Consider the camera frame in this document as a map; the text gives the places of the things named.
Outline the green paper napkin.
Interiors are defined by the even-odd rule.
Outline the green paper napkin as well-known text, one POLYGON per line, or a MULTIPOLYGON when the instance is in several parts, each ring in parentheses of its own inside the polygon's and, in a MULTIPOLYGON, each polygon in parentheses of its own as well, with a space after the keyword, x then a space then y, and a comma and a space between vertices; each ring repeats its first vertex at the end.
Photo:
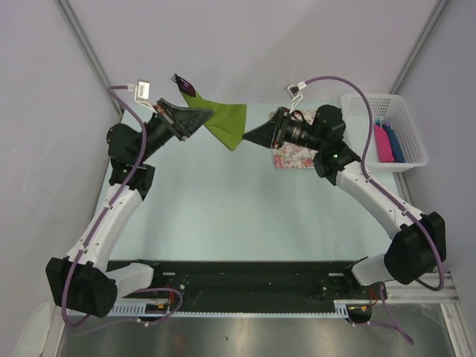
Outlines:
POLYGON ((205 122, 207 130, 228 150, 234 151, 242 142, 247 118, 246 104, 226 104, 206 100, 199 95, 190 95, 179 90, 192 109, 211 109, 213 116, 205 122))

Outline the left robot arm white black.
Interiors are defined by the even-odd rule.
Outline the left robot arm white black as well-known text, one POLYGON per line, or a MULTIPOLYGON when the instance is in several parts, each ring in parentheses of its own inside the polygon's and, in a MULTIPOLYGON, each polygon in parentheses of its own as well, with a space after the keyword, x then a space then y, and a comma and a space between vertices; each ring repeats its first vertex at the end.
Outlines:
POLYGON ((46 265, 54 302, 63 315, 70 311, 103 318, 118 298, 142 291, 148 297, 163 292, 164 278, 151 263, 135 262, 108 271, 109 258, 126 223, 145 200, 155 175, 147 159, 171 138, 186 141, 209 119, 211 109, 190 109, 160 99, 152 116, 135 130, 124 123, 106 135, 112 166, 103 204, 83 235, 63 258, 46 265))

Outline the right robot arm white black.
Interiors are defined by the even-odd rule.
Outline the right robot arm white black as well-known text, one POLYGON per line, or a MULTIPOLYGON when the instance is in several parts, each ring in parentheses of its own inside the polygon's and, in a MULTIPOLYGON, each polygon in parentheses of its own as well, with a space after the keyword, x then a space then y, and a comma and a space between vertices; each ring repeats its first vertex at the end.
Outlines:
POLYGON ((296 115, 280 107, 243 139, 269 149, 288 143, 315 151, 313 164, 318 176, 351 195, 391 239, 385 253, 358 260, 346 269, 344 292, 361 298, 374 283, 395 280, 408 285, 433 269, 443 274, 446 224, 441 215, 424 214, 371 176, 363 158, 344 142, 346 124, 338 107, 320 106, 311 123, 296 115))

